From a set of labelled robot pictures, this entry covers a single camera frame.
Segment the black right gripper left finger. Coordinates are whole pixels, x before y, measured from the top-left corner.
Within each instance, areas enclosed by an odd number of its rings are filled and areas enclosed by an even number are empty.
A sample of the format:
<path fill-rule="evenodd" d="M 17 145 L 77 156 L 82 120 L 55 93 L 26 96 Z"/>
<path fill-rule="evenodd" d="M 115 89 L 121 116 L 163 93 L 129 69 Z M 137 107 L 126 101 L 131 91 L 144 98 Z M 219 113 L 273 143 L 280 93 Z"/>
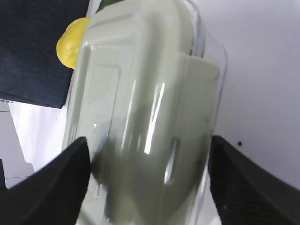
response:
<path fill-rule="evenodd" d="M 74 225 L 90 180 L 86 137 L 45 167 L 0 193 L 2 225 Z"/>

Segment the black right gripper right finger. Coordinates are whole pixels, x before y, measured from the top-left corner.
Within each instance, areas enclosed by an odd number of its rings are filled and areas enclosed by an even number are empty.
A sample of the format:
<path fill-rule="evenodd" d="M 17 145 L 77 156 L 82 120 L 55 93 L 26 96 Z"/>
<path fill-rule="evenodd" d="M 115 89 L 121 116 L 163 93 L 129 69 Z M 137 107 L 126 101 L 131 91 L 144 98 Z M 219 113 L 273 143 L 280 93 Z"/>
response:
<path fill-rule="evenodd" d="M 300 191 L 215 135 L 208 162 L 210 191 L 223 225 L 298 225 Z"/>

